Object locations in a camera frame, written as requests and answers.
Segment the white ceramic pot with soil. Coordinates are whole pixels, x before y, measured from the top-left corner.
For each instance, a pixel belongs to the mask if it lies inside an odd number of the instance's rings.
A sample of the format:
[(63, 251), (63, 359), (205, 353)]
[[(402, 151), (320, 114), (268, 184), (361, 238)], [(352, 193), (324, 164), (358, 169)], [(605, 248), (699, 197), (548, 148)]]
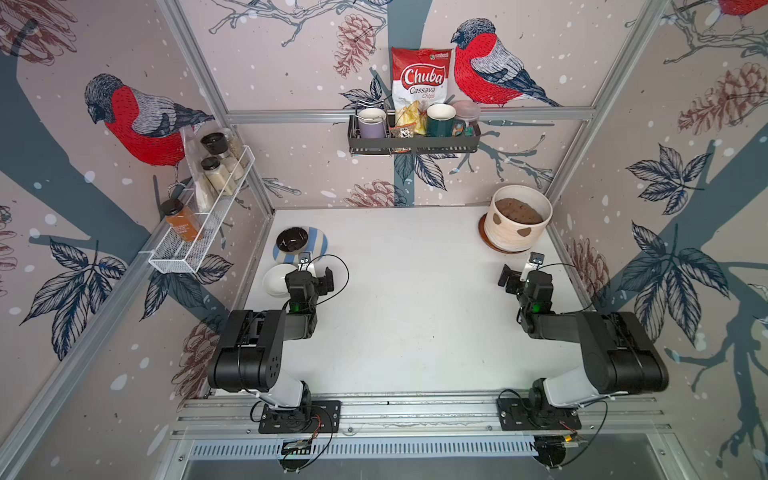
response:
[(505, 185), (491, 198), (485, 231), (497, 247), (523, 252), (535, 245), (548, 226), (553, 207), (539, 191), (523, 185)]

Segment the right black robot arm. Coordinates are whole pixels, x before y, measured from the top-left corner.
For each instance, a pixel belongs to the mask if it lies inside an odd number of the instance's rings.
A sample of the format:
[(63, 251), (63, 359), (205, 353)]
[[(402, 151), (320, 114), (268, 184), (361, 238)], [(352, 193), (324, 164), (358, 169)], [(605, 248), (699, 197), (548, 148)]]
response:
[(527, 417), (536, 428), (566, 428), (576, 410), (614, 395), (640, 395), (667, 389), (669, 373), (653, 342), (631, 312), (556, 313), (552, 276), (540, 269), (520, 272), (505, 265), (498, 285), (516, 296), (516, 321), (532, 339), (577, 344), (581, 365), (556, 377), (540, 378), (523, 397), (497, 399), (499, 413)]

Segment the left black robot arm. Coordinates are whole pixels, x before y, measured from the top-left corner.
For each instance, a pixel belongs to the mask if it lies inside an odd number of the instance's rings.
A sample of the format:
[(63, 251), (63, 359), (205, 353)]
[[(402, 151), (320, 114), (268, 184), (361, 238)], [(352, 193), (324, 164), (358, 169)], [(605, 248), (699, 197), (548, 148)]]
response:
[(287, 341), (311, 338), (318, 324), (318, 299), (335, 290), (334, 274), (326, 268), (315, 276), (309, 270), (293, 270), (284, 279), (286, 304), (279, 309), (234, 310), (208, 367), (213, 389), (257, 396), (268, 421), (304, 430), (317, 415), (309, 386), (282, 371)]

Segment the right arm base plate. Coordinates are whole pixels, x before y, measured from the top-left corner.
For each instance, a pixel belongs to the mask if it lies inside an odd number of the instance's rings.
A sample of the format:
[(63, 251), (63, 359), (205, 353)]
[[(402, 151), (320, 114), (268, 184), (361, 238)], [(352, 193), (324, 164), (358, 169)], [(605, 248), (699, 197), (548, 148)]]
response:
[(496, 399), (498, 419), (503, 431), (577, 431), (582, 428), (576, 409), (555, 408), (545, 403), (535, 409), (527, 399)]

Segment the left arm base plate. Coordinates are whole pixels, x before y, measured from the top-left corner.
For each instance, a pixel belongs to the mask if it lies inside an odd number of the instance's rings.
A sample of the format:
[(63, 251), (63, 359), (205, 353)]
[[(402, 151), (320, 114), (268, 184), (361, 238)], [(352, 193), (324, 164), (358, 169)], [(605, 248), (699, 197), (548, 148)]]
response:
[(338, 400), (313, 401), (310, 405), (292, 410), (274, 410), (264, 406), (258, 417), (260, 434), (337, 433), (342, 402)]

